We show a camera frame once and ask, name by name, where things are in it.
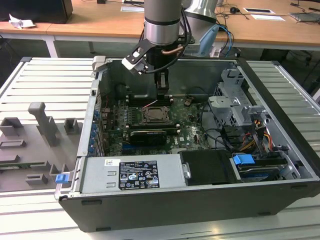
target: black box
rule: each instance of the black box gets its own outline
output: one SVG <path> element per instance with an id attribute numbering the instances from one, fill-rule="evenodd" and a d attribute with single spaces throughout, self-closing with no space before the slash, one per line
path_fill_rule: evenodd
<path id="1" fill-rule="evenodd" d="M 188 186 L 237 183 L 230 163 L 231 154 L 226 150 L 181 151 L 180 158 L 190 169 L 191 178 L 186 179 Z"/>
<path id="2" fill-rule="evenodd" d="M 73 12 L 71 0 L 0 0 L 0 21 L 9 14 L 21 20 L 65 24 Z"/>

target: blue cable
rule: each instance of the blue cable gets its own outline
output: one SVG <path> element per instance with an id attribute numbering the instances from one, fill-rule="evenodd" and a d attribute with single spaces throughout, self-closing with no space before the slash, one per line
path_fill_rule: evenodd
<path id="1" fill-rule="evenodd" d="M 224 28 L 224 27 L 221 26 L 220 24 L 218 24 L 218 26 L 219 26 L 220 28 L 222 28 L 222 29 L 228 34 L 228 36 L 229 36 L 229 48 L 228 48 L 228 51 L 227 51 L 226 54 L 225 54 L 225 57 L 227 57 L 228 54 L 229 54 L 229 52 L 230 52 L 230 50 L 231 50 L 232 38 L 231 38 L 230 32 L 229 32 L 226 28 Z"/>

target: circuit board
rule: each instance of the circuit board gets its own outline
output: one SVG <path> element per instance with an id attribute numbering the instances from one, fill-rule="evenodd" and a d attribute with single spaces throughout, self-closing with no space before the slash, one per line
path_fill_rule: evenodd
<path id="1" fill-rule="evenodd" d="M 177 97 L 170 106 L 166 106 L 165 114 L 168 119 L 162 116 L 158 108 L 150 107 L 149 110 L 143 107 L 128 107 L 125 101 L 118 101 L 110 107 L 111 117 L 108 119 L 108 126 L 105 130 L 107 139 L 106 156 L 133 156 L 133 155 L 156 155 L 156 154 L 177 154 L 183 150 L 209 149 L 207 137 L 201 130 L 199 118 L 201 108 L 199 104 L 185 106 L 185 97 Z M 178 134 L 166 136 L 166 143 L 155 146 L 135 146 L 131 145 L 124 136 L 128 130 L 128 125 L 144 122 L 144 113 L 151 113 L 157 110 L 155 115 L 150 117 L 157 123 L 174 123 L 179 125 Z"/>

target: motherboard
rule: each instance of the motherboard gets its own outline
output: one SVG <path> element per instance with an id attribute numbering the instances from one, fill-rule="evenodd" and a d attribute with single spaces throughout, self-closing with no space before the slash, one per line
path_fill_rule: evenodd
<path id="1" fill-rule="evenodd" d="M 115 101 L 102 109 L 106 156 L 177 154 L 209 149 L 200 125 L 202 105 L 176 97 L 168 106 L 128 106 Z"/>

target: warning label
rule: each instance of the warning label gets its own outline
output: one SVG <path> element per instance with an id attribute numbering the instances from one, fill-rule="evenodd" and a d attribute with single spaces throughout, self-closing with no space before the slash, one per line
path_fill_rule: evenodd
<path id="1" fill-rule="evenodd" d="M 119 164 L 119 189 L 159 188 L 157 161 L 131 161 Z"/>

